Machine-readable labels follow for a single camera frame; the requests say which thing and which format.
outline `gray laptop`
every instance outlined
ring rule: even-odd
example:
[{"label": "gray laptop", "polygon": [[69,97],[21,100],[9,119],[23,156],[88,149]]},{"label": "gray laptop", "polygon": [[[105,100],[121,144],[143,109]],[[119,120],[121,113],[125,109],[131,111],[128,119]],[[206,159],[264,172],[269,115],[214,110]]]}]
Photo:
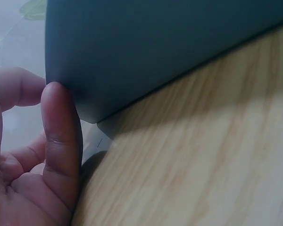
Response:
[{"label": "gray laptop", "polygon": [[49,0],[46,79],[103,120],[283,22],[283,0]]}]

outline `finger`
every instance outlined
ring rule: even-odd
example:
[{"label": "finger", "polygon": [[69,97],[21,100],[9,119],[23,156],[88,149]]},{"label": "finger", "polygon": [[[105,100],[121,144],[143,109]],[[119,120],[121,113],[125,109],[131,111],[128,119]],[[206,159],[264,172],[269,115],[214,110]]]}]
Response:
[{"label": "finger", "polygon": [[72,97],[59,83],[50,83],[42,94],[41,109],[46,134],[43,180],[73,210],[79,186],[82,132]]},{"label": "finger", "polygon": [[1,154],[0,170],[8,184],[23,173],[30,172],[45,160],[46,137],[41,133],[31,144]]},{"label": "finger", "polygon": [[0,146],[3,111],[40,102],[45,80],[20,68],[0,69]]},{"label": "finger", "polygon": [[0,106],[6,111],[13,106],[32,106],[40,102],[45,79],[23,69],[0,70]]}]

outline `wooden surface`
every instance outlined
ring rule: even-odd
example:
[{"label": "wooden surface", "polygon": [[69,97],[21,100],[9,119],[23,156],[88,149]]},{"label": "wooden surface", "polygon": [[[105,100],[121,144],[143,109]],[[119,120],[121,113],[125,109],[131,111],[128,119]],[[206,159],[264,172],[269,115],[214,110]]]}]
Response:
[{"label": "wooden surface", "polygon": [[74,225],[283,226],[283,26],[103,125]]}]

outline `tiled floor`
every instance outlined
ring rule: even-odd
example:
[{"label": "tiled floor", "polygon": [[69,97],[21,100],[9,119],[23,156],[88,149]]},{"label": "tiled floor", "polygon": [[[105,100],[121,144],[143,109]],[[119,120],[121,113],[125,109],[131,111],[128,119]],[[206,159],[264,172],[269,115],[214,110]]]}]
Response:
[{"label": "tiled floor", "polygon": [[[23,67],[45,77],[44,15],[45,0],[0,0],[0,67]],[[25,15],[36,13],[28,18]],[[86,159],[106,148],[109,139],[97,128],[82,122],[88,147]],[[2,150],[30,142],[42,129],[40,106],[15,107],[3,114]]]}]

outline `wooden table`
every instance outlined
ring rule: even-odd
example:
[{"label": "wooden table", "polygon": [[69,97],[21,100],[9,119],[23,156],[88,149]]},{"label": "wooden table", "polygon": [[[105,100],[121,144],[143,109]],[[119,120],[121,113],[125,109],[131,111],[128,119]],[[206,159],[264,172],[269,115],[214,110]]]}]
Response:
[{"label": "wooden table", "polygon": [[100,127],[74,225],[283,226],[283,26]]}]

